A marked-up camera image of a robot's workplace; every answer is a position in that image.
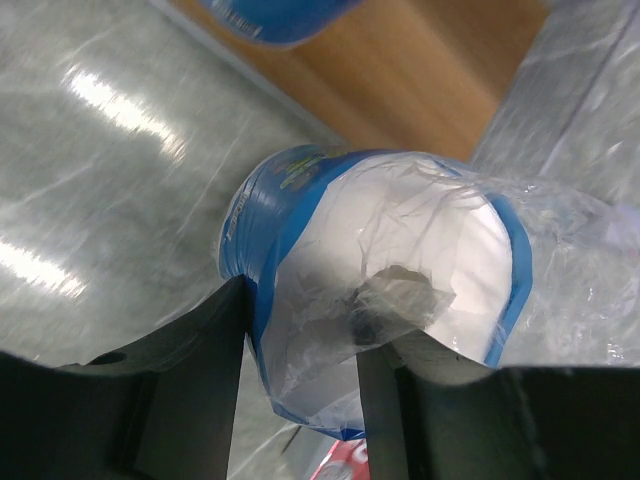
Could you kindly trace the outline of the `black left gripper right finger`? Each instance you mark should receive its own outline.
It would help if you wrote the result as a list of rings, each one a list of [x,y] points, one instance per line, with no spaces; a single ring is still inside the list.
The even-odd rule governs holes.
[[[635,479],[639,373],[489,369],[421,332],[357,357],[374,479]]]

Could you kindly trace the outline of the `blue paper towel roll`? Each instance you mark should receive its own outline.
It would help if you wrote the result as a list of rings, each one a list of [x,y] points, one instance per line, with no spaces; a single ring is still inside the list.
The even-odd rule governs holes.
[[[245,39],[270,46],[292,46],[315,36],[361,1],[214,0],[200,4]]]
[[[422,152],[302,145],[262,161],[217,245],[281,417],[363,436],[355,357],[413,330],[496,369],[639,363],[639,219],[543,178]]]

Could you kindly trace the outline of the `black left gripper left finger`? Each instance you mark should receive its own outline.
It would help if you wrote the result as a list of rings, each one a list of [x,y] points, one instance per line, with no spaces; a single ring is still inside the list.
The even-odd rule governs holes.
[[[222,479],[245,335],[245,286],[85,366],[1,357],[5,479]]]

